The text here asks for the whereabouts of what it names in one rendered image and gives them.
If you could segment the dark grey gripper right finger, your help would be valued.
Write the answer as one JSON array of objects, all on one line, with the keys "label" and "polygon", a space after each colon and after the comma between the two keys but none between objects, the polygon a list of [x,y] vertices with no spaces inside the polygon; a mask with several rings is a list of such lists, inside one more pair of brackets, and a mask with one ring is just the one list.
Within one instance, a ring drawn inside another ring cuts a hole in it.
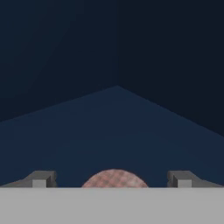
[{"label": "dark grey gripper right finger", "polygon": [[191,171],[168,171],[168,187],[177,188],[203,188],[203,187],[221,187],[221,185],[204,180],[193,174]]}]

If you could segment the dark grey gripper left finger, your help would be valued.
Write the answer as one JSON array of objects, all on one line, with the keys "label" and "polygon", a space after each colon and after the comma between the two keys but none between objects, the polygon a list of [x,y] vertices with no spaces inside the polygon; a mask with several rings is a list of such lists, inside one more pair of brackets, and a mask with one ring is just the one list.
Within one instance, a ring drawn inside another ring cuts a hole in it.
[{"label": "dark grey gripper left finger", "polygon": [[3,187],[48,188],[57,186],[56,171],[34,171],[27,177],[3,185]]}]

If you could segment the jam jar with checkered lid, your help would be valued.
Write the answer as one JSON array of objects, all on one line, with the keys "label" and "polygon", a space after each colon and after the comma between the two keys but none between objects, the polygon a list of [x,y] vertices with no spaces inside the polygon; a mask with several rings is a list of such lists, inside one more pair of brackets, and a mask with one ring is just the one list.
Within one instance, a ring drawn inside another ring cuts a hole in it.
[{"label": "jam jar with checkered lid", "polygon": [[83,187],[145,188],[147,184],[134,173],[111,169],[96,173],[85,182]]}]

